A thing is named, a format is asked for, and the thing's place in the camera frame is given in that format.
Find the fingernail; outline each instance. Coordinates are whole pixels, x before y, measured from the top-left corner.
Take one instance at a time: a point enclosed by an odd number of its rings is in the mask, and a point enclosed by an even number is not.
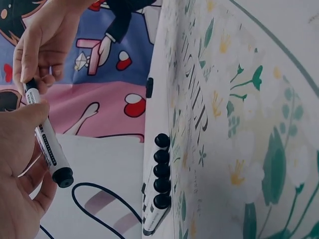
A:
[[[20,82],[22,83],[24,79],[24,67],[21,70],[21,78],[20,78]]]
[[[61,71],[54,71],[54,74],[55,74],[56,76],[59,76],[59,75],[61,75]]]

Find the cartoon print fabric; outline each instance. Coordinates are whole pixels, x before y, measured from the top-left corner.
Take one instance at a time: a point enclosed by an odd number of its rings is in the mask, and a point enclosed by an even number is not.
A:
[[[12,82],[12,56],[23,31],[45,3],[46,0],[4,0],[0,3],[1,112],[13,111],[26,104]],[[92,4],[80,19],[76,39],[66,60],[64,79],[44,96],[50,102],[49,118],[57,133],[94,137],[98,138],[94,142],[96,145],[103,142],[125,148],[120,151],[126,157],[130,156],[126,160],[141,169],[140,173],[135,171],[130,180],[130,188],[136,192],[142,183],[145,84],[160,9],[161,0],[99,0]],[[116,147],[111,147],[113,155],[109,150],[108,155],[96,158],[94,167],[91,162],[90,167],[86,167],[86,170],[90,168],[88,173],[83,171],[85,160],[78,158],[78,162],[74,162],[77,183],[70,188],[70,194],[59,194],[55,200],[58,203],[53,205],[53,212],[64,210],[63,200],[72,202],[74,213],[84,223],[82,229],[85,232],[77,231],[79,235],[87,233],[85,229],[96,230],[95,235],[100,235],[99,238],[134,239],[141,235],[140,193],[132,201],[132,193],[127,194],[129,190],[124,181],[120,183],[103,172],[99,174],[102,177],[97,178],[96,170],[110,166],[108,156],[117,164],[124,164],[123,158],[116,158],[119,152]],[[80,180],[87,175],[93,177]],[[122,211],[113,211],[110,217],[108,210],[114,203]],[[38,239],[65,238],[59,234],[62,231],[57,232],[52,227],[52,218],[56,220],[49,212],[41,221]],[[64,223],[67,222],[64,218],[61,225],[76,226],[72,220],[69,218],[71,223]]]
[[[1,2],[0,105],[14,110],[24,99],[12,85],[14,46],[43,1]],[[145,83],[160,15],[160,0],[99,0],[82,15],[65,65],[65,77],[45,98],[57,133],[143,138]]]

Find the black marker cap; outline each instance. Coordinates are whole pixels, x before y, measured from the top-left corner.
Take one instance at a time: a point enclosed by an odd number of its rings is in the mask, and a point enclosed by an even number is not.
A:
[[[23,85],[24,92],[27,92],[30,89],[37,89],[37,84],[34,78],[32,78],[28,83]]]
[[[170,181],[165,178],[158,178],[154,181],[154,189],[158,193],[167,193],[170,191]]]
[[[153,173],[157,178],[167,178],[170,176],[170,168],[167,164],[158,164],[154,167]]]
[[[158,136],[156,136],[154,142],[160,148],[166,148],[170,145],[170,139],[164,133],[160,133]]]
[[[52,179],[60,188],[67,188],[74,182],[73,171],[67,167],[60,168],[53,173]]]
[[[169,163],[169,153],[160,149],[154,154],[154,160],[156,163]]]
[[[165,194],[158,194],[154,197],[153,204],[158,209],[166,209],[171,204],[171,197]]]

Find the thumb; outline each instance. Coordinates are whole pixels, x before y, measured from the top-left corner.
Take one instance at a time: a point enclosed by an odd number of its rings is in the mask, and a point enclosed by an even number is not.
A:
[[[38,67],[39,48],[42,33],[40,28],[30,28],[23,38],[23,54],[21,60],[21,82],[27,83],[32,79]]]
[[[13,111],[15,114],[19,114],[19,119],[21,119],[25,124],[30,127],[36,128],[48,118],[50,106],[47,102],[39,104],[26,105]]]

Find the green stem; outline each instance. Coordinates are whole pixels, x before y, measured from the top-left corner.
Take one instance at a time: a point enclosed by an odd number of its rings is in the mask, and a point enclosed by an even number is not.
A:
[[[260,232],[259,232],[259,234],[258,234],[257,239],[259,239],[259,238],[261,237],[261,234],[263,233],[263,231],[264,231],[264,229],[265,229],[265,226],[266,226],[266,224],[267,224],[267,222],[268,222],[268,219],[269,219],[270,212],[271,212],[272,208],[273,208],[272,205],[270,205],[270,206],[269,206],[268,213],[267,213],[267,216],[266,216],[266,219],[265,219],[265,222],[264,222],[263,227],[261,228],[261,230],[260,230]]]
[[[175,163],[175,162],[178,161],[178,160],[180,160],[180,157],[176,158],[173,163]]]
[[[286,140],[285,140],[285,149],[287,147],[288,140],[289,140],[289,129],[290,129],[290,126],[293,122],[294,108],[295,108],[295,90],[293,89],[293,100],[291,103],[291,114],[290,114],[290,119],[289,119],[288,132],[287,132],[287,136],[286,136]]]
[[[309,208],[310,204],[313,202],[313,199],[314,199],[315,195],[317,194],[318,189],[319,189],[319,182],[317,183],[317,186],[316,186],[313,194],[311,195],[311,197],[310,197],[310,199],[309,199],[309,201],[308,201],[308,203],[306,205],[306,208],[305,208],[302,216],[300,217],[295,229],[291,232],[291,234],[289,235],[288,239],[291,238],[295,234],[295,232],[298,230],[301,222],[303,221],[303,219],[304,219],[304,217],[306,215],[306,212],[308,211],[308,208]]]
[[[237,73],[237,74],[234,76],[234,78],[230,80],[230,83],[232,83],[233,80],[235,80],[238,75],[239,75],[239,74]]]
[[[230,88],[230,90],[232,90],[232,89],[234,89],[234,88],[236,88],[236,87],[239,87],[239,86],[247,85],[247,84],[252,83],[252,82],[253,82],[253,80],[250,80],[250,81],[244,82],[244,83],[242,83],[242,84],[238,84],[238,85],[233,86],[232,88]]]
[[[286,225],[285,225],[285,227],[284,227],[284,229],[282,230],[282,233],[281,233],[281,238],[284,236],[285,231],[287,229],[287,226],[288,226],[288,224],[290,222],[290,219],[291,219],[291,217],[293,215],[293,212],[294,212],[294,209],[295,209],[295,205],[296,205],[296,201],[297,201],[297,197],[298,197],[298,193],[296,191],[295,197],[294,197],[294,200],[293,200],[293,204],[292,204],[291,209],[290,209],[289,217],[288,217]]]
[[[240,95],[237,95],[237,94],[230,94],[229,96],[233,96],[233,97],[236,97],[236,98],[240,98],[240,99],[242,99],[242,100],[244,100],[244,99],[247,97],[247,95],[240,96]]]

